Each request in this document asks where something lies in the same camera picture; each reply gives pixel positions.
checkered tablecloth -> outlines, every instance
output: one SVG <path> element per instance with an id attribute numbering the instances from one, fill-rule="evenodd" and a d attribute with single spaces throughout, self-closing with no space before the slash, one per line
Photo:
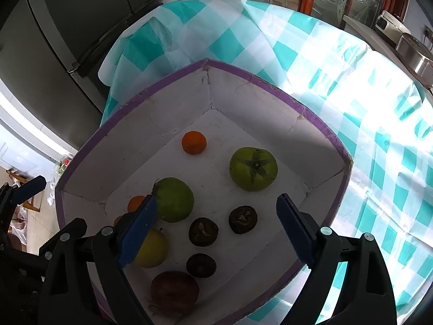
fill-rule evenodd
<path id="1" fill-rule="evenodd" d="M 338 134 L 354 166 L 332 228 L 375 236 L 404 321 L 433 277 L 433 109 L 422 86 L 363 41 L 298 12 L 243 0 L 179 1 L 143 17 L 111 49 L 99 71 L 111 86 L 104 120 L 206 57 L 278 86 Z M 345 270 L 340 264 L 318 321 L 331 316 Z M 279 324 L 307 276 L 304 269 L 239 324 Z"/>

box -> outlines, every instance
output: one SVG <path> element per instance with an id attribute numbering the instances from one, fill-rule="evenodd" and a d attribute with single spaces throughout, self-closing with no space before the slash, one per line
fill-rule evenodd
<path id="1" fill-rule="evenodd" d="M 186 132 L 202 132 L 205 151 L 182 150 Z M 260 192 L 246 192 L 230 178 L 232 154 L 242 147 L 269 150 L 278 175 Z M 230 64 L 201 60 L 144 89 L 112 115 L 69 163 L 56 189 L 60 228 L 85 219 L 87 236 L 125 214 L 128 201 L 147 195 L 164 177 L 177 177 L 194 193 L 190 216 L 177 223 L 157 220 L 170 243 L 158 267 L 129 264 L 126 279 L 155 325 L 231 325 L 278 293 L 297 274 L 297 260 L 275 210 L 287 193 L 301 212 L 329 226 L 349 183 L 352 160 L 335 133 L 310 109 L 261 78 Z M 258 214 L 253 230 L 235 235 L 231 210 L 250 205 Z M 206 248 L 188 238 L 191 223 L 209 217 L 218 238 Z M 185 271 L 197 253 L 215 259 L 216 272 L 196 279 L 198 301 L 180 318 L 152 315 L 150 284 L 167 270 Z M 99 304 L 110 314 L 94 264 L 90 277 Z"/>

stainless steel pot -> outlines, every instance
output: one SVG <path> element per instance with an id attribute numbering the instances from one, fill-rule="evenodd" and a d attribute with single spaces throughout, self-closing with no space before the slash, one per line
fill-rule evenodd
<path id="1" fill-rule="evenodd" d="M 403 33 L 397 47 L 398 56 L 405 66 L 433 85 L 433 54 L 414 36 Z"/>

blue gripper pad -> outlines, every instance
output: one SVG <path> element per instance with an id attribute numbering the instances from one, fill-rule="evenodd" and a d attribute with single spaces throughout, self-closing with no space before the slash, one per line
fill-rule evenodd
<path id="1" fill-rule="evenodd" d="M 277 199 L 277 216 L 299 260 L 311 269 L 316 263 L 314 247 L 318 225 L 309 214 L 300 212 L 286 193 Z"/>
<path id="2" fill-rule="evenodd" d="M 119 252 L 117 262 L 121 268 L 124 268 L 126 264 L 130 264 L 135 260 L 157 216 L 158 206 L 156 199 L 154 197 L 145 199 L 122 235 L 120 243 L 118 243 Z"/>

tiled floor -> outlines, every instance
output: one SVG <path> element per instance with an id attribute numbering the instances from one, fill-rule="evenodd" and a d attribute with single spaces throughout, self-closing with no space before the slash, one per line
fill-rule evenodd
<path id="1" fill-rule="evenodd" d="M 34 205 L 40 207 L 40 213 L 29 210 L 27 221 L 28 253 L 38 254 L 39 248 L 59 231 L 55 205 L 49 206 L 47 202 L 50 191 L 48 187 L 43 194 L 39 194 L 35 198 Z"/>

